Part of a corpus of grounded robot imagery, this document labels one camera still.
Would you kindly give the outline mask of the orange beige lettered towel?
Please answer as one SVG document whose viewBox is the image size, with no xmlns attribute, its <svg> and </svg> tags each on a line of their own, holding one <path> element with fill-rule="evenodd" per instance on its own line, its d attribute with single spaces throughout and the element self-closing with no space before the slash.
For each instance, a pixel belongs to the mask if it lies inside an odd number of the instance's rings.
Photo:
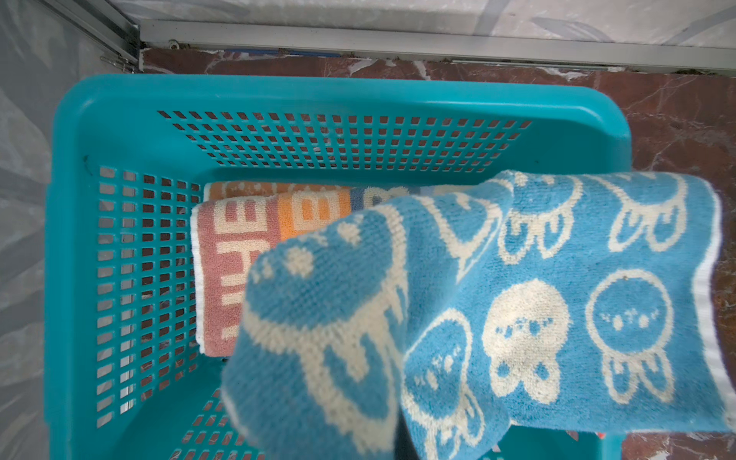
<svg viewBox="0 0 736 460">
<path fill-rule="evenodd" d="M 248 272 L 257 257 L 285 240 L 352 212 L 416 195 L 404 186 L 292 192 L 272 197 L 203 201 L 191 216 L 195 269 L 195 340 L 205 356 L 232 355 Z"/>
</svg>

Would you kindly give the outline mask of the blue bunny towel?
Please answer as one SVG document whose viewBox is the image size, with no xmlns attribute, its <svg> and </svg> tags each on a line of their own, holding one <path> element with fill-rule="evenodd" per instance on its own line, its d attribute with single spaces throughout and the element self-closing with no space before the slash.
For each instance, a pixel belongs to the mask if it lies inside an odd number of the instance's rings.
<svg viewBox="0 0 736 460">
<path fill-rule="evenodd" d="M 695 176 L 501 172 L 261 255 L 220 398 L 275 459 L 477 459 L 513 426 L 732 431 L 722 205 Z"/>
</svg>

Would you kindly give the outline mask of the orange bunny towel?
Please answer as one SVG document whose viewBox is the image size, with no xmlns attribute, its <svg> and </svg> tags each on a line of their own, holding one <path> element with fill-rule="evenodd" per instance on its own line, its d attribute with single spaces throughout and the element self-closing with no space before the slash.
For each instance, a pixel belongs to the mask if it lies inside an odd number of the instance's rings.
<svg viewBox="0 0 736 460">
<path fill-rule="evenodd" d="M 327 192 L 340 190 L 340 186 L 245 180 L 212 182 L 205 186 L 204 201 L 232 199 L 232 197 L 272 197 L 292 192 Z"/>
</svg>

